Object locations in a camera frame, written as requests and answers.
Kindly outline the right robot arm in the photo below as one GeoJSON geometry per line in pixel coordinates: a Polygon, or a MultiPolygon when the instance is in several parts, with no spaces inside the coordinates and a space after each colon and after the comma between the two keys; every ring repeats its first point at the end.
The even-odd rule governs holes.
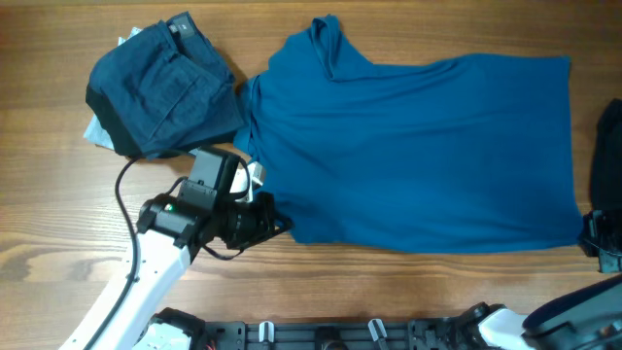
{"type": "Polygon", "coordinates": [[[472,349],[621,350],[621,211],[584,217],[579,246],[611,278],[555,298],[525,316],[501,305],[475,309],[462,325],[472,349]]]}

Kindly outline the blue polo shirt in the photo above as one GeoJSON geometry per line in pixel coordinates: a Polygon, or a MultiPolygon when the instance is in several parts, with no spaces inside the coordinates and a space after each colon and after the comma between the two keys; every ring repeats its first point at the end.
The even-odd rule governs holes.
{"type": "Polygon", "coordinates": [[[498,253],[574,243],[570,59],[378,64],[315,18],[241,90],[234,143],[302,244],[498,253]]]}

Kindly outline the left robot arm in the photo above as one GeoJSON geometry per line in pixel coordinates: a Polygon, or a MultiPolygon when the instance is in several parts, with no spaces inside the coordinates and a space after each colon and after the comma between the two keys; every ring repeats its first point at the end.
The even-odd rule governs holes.
{"type": "Polygon", "coordinates": [[[136,221],[126,222],[130,244],[121,269],[63,348],[214,348],[203,321],[157,307],[214,239],[239,256],[293,227],[276,210],[272,194],[251,196],[251,183],[233,190],[237,170],[248,168],[237,154],[200,148],[190,175],[146,201],[136,221]]]}

